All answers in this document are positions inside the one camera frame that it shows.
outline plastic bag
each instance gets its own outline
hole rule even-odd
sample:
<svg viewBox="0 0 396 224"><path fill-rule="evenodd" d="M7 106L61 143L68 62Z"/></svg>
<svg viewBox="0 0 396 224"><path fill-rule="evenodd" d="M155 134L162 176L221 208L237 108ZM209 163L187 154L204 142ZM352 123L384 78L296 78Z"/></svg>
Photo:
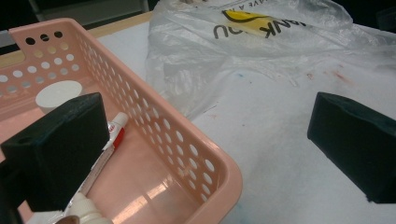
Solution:
<svg viewBox="0 0 396 224"><path fill-rule="evenodd" d="M238 70L298 86L295 75L315 64L315 54L367 53L395 40L354 24L328 0L162 0L150 20L147 82L192 119L216 101L227 76Z"/></svg>

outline white bottle cap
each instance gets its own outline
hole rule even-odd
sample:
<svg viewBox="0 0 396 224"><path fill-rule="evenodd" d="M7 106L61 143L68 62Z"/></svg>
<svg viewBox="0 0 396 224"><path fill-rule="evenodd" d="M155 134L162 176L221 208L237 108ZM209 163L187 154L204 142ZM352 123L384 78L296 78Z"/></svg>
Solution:
<svg viewBox="0 0 396 224"><path fill-rule="evenodd" d="M78 216L81 224L112 224L113 222L102 217L92 200L77 192L69 209L70 216Z"/></svg>
<svg viewBox="0 0 396 224"><path fill-rule="evenodd" d="M82 93L82 86L78 82L72 80L60 81L39 92L35 102L43 113L48 114L51 110L70 99L80 96Z"/></svg>
<svg viewBox="0 0 396 224"><path fill-rule="evenodd" d="M125 127L126 122L128 122L128 115L120 112L112 121L118 123L123 128Z"/></svg>

